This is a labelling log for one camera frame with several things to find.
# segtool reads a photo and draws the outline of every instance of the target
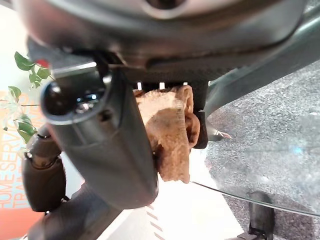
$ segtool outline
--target black plastic housing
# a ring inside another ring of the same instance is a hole
[[[74,102],[79,93],[97,85],[90,84],[94,75],[89,73],[47,85],[41,109],[52,136],[96,194],[118,209],[139,208],[158,194],[157,170],[130,84],[119,70],[109,77],[112,80],[99,102],[84,113],[75,112]],[[53,107],[58,101],[48,92],[52,84],[70,93],[64,98],[68,104],[61,106],[67,111]]]

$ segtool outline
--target glass table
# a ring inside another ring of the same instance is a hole
[[[232,139],[196,150],[213,181],[193,181],[247,201],[263,191],[274,208],[320,216],[319,78],[316,61],[213,112],[208,121]]]

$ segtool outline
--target green leaf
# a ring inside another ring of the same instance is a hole
[[[29,74],[29,80],[30,80],[30,83],[33,84],[34,82],[41,82],[42,79],[36,74]]]
[[[17,120],[32,125],[31,119],[27,114],[22,114]]]
[[[38,72],[36,73],[41,79],[47,79],[50,75],[49,69],[45,67],[40,67]]]
[[[34,126],[32,126],[29,123],[25,123],[25,122],[18,123],[18,130],[24,131],[27,134],[29,134],[30,136],[32,136],[33,134],[35,134],[37,132],[37,130]]]
[[[25,144],[27,144],[29,142],[30,138],[32,137],[32,135],[29,135],[27,132],[19,130],[19,129],[17,131],[20,134],[20,136],[23,138]]]
[[[41,86],[41,83],[40,83],[39,81],[35,81],[35,82],[34,82],[34,86],[35,86],[35,88],[37,89],[38,87]]]
[[[15,64],[17,65],[17,67],[21,70],[24,70],[24,71],[29,71],[35,65],[34,62],[26,59],[17,51],[14,54],[14,59],[15,59]]]
[[[30,138],[37,132],[37,129],[32,125],[31,119],[26,114],[22,114],[13,122],[25,143],[28,143]]]
[[[14,98],[15,102],[19,102],[19,97],[21,95],[21,90],[16,86],[8,86],[11,96]]]

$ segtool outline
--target floor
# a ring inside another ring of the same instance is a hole
[[[317,61],[209,117],[233,137],[207,149],[206,165],[219,189],[239,195],[263,190],[278,205],[320,213],[319,78]],[[248,203],[224,198],[247,229]],[[320,218],[276,210],[275,234],[275,240],[320,240]]]

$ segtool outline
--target camera lens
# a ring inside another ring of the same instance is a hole
[[[185,0],[146,0],[150,6],[161,9],[161,10],[170,10],[178,7]]]

